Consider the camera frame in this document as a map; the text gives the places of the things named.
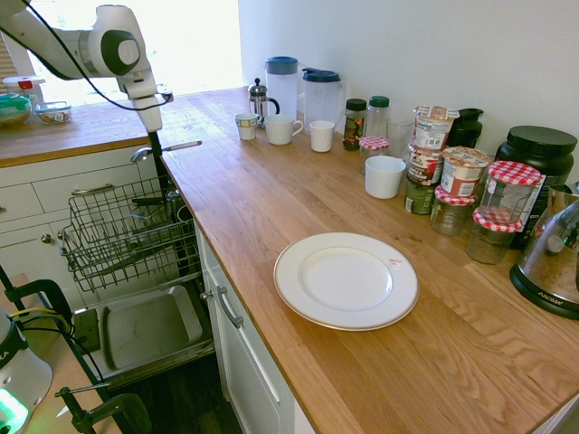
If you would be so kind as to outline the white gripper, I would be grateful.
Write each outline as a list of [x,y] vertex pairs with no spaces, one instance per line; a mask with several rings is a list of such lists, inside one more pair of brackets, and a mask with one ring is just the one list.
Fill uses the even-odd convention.
[[157,131],[162,128],[160,109],[157,106],[157,85],[151,71],[130,73],[118,77],[119,88],[127,95],[132,107],[137,110],[143,123],[151,147],[151,155],[159,159],[162,155],[162,146]]

